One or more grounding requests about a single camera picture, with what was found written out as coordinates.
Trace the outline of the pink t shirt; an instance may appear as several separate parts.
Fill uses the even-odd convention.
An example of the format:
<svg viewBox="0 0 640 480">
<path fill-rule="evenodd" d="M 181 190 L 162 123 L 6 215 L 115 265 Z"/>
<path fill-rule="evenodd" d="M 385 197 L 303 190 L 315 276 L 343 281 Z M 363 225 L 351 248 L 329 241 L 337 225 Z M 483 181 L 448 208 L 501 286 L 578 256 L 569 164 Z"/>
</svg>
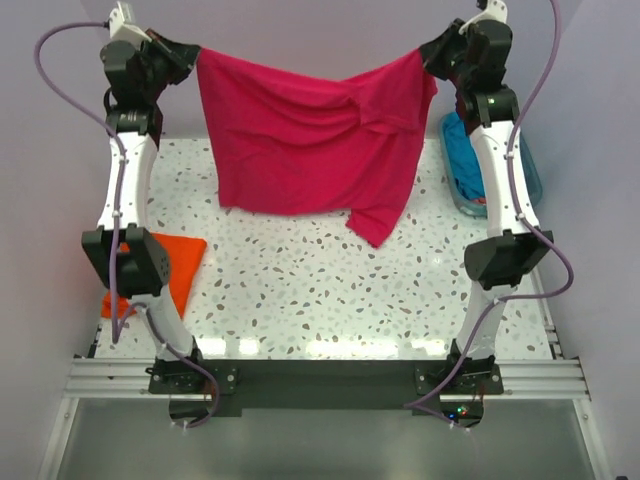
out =
<svg viewBox="0 0 640 480">
<path fill-rule="evenodd" d="M 328 80 L 205 49 L 197 78 L 223 207 L 345 210 L 355 234 L 374 247 L 387 240 L 409 200 L 437 92 L 418 51 Z"/>
</svg>

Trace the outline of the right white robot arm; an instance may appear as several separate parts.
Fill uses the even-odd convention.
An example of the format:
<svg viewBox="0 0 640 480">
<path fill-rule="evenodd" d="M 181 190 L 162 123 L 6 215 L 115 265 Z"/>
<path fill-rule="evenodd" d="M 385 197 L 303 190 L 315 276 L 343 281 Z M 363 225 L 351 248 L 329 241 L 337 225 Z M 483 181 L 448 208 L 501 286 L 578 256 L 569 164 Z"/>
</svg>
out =
<svg viewBox="0 0 640 480">
<path fill-rule="evenodd" d="M 469 392 L 495 361 L 496 337 L 508 301 L 553 241 L 531 205 L 519 148 L 519 105 L 504 82 L 513 33 L 503 19 L 453 21 L 421 46 L 424 68 L 456 88 L 456 113 L 479 163 L 487 237 L 464 251 L 472 282 L 466 317 L 448 355 L 448 386 Z"/>
</svg>

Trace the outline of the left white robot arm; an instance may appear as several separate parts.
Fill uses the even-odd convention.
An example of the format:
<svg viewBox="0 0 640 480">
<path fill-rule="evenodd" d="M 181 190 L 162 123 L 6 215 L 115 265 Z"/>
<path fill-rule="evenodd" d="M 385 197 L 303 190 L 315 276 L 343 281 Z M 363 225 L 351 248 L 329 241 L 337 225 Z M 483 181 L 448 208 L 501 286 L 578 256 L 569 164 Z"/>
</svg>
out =
<svg viewBox="0 0 640 480">
<path fill-rule="evenodd" d="M 171 378 L 185 392 L 205 385 L 207 368 L 171 297 L 169 255 L 149 230 L 147 207 L 163 131 L 159 97 L 191 74 L 199 53 L 199 46 L 171 41 L 152 29 L 141 39 L 116 37 L 102 48 L 100 59 L 109 83 L 103 103 L 111 170 L 97 226 L 81 238 L 109 291 L 112 340 L 119 340 L 127 314 L 142 315 L 157 360 L 178 361 Z M 120 300 L 129 303 L 126 314 L 119 311 Z"/>
</svg>

